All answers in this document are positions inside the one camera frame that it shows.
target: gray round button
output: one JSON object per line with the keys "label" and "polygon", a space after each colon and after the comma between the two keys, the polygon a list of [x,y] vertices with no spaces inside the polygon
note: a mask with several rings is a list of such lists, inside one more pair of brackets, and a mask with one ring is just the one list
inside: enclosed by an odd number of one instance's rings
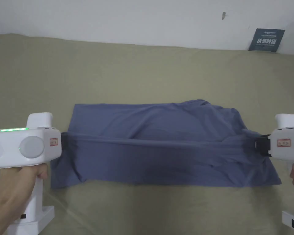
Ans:
{"label": "gray round button", "polygon": [[44,150],[43,140],[38,136],[27,136],[20,143],[20,153],[26,158],[37,158]]}

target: blue fabric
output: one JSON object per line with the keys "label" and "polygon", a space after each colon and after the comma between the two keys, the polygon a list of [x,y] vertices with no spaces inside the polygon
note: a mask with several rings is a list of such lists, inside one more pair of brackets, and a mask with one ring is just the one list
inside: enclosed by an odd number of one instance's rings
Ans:
{"label": "blue fabric", "polygon": [[260,134],[236,109],[204,100],[170,104],[77,104],[51,186],[86,180],[131,184],[262,186],[281,184]]}

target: white handheld gripper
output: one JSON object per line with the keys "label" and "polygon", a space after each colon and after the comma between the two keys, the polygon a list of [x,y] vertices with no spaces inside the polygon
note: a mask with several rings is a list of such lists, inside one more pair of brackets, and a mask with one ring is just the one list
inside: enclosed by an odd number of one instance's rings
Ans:
{"label": "white handheld gripper", "polygon": [[[278,128],[270,135],[262,135],[257,138],[256,151],[263,156],[271,156],[287,163],[291,173],[294,163],[294,114],[276,115]],[[282,211],[283,224],[294,229],[294,213]]]}
{"label": "white handheld gripper", "polygon": [[[61,155],[61,134],[51,113],[29,115],[26,128],[0,129],[0,168],[39,165]],[[8,235],[38,235],[55,216],[43,207],[43,181],[36,179],[24,214],[8,227]]]}

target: white wall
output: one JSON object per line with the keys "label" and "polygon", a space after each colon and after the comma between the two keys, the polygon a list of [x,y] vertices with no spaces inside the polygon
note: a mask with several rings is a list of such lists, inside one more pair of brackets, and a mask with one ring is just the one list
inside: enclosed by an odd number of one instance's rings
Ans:
{"label": "white wall", "polygon": [[294,0],[0,0],[0,34],[246,50],[256,28],[294,54]]}

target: dark blue sign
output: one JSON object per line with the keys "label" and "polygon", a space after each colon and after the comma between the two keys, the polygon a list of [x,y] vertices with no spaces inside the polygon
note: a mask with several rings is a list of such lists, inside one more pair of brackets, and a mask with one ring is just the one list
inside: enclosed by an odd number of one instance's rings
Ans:
{"label": "dark blue sign", "polygon": [[256,29],[249,50],[276,52],[279,48],[284,32],[284,29]]}

